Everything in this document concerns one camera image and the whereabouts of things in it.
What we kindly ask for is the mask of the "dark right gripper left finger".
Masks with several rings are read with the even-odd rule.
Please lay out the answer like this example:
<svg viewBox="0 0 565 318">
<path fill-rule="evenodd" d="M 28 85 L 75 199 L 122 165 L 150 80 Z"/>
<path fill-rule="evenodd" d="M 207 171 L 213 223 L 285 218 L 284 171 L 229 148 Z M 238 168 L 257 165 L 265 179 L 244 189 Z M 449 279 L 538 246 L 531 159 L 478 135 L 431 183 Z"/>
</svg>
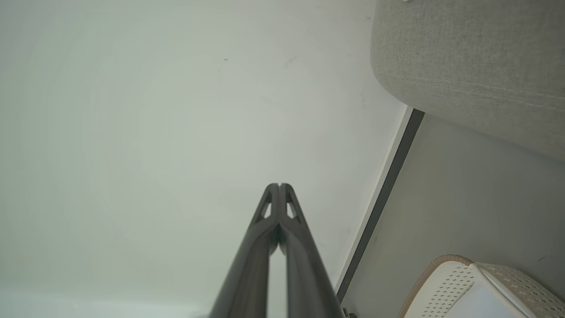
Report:
<svg viewBox="0 0 565 318">
<path fill-rule="evenodd" d="M 208 318 L 266 318 L 279 189 L 277 183 L 266 187 Z"/>
</svg>

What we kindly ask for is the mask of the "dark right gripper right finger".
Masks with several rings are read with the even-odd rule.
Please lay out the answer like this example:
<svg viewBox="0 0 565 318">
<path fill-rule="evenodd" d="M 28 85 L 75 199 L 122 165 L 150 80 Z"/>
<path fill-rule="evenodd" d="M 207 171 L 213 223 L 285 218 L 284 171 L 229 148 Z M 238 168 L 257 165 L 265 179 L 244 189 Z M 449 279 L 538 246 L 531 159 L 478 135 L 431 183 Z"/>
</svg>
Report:
<svg viewBox="0 0 565 318">
<path fill-rule="evenodd" d="M 288 318 L 345 318 L 291 185 L 280 185 Z"/>
</svg>

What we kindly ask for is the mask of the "white perforated laundry basket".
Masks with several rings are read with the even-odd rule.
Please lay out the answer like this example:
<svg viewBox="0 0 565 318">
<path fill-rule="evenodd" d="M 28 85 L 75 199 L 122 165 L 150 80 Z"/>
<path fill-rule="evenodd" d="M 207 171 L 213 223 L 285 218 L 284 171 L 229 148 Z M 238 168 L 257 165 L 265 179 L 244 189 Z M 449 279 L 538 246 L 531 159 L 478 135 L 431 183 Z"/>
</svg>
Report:
<svg viewBox="0 0 565 318">
<path fill-rule="evenodd" d="M 565 302 L 520 270 L 443 255 L 416 280 L 397 318 L 565 318 Z"/>
</svg>

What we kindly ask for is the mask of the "grey fabric sofa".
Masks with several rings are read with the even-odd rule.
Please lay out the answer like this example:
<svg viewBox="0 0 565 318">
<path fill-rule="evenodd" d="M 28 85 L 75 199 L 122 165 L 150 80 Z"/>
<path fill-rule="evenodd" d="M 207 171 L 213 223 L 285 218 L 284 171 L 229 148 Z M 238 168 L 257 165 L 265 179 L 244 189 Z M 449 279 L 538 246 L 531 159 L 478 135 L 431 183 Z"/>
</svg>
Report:
<svg viewBox="0 0 565 318">
<path fill-rule="evenodd" d="M 370 57 L 406 105 L 565 162 L 565 0 L 377 0 Z"/>
</svg>

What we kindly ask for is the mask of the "white black wall skirting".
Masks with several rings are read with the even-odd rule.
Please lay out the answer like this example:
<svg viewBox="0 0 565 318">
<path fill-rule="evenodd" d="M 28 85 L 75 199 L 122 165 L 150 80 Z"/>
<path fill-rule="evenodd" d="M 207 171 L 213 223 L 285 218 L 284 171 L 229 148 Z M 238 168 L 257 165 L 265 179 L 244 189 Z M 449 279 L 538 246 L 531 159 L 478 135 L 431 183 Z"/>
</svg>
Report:
<svg viewBox="0 0 565 318">
<path fill-rule="evenodd" d="M 347 294 L 347 290 L 369 245 L 371 236 L 387 204 L 424 115 L 422 111 L 415 110 L 407 105 L 403 106 L 401 118 L 388 145 L 383 163 L 379 168 L 379 174 L 373 186 L 371 197 L 366 204 L 359 226 L 355 231 L 353 243 L 349 248 L 339 278 L 335 284 L 335 294 L 339 303 L 343 302 Z"/>
</svg>

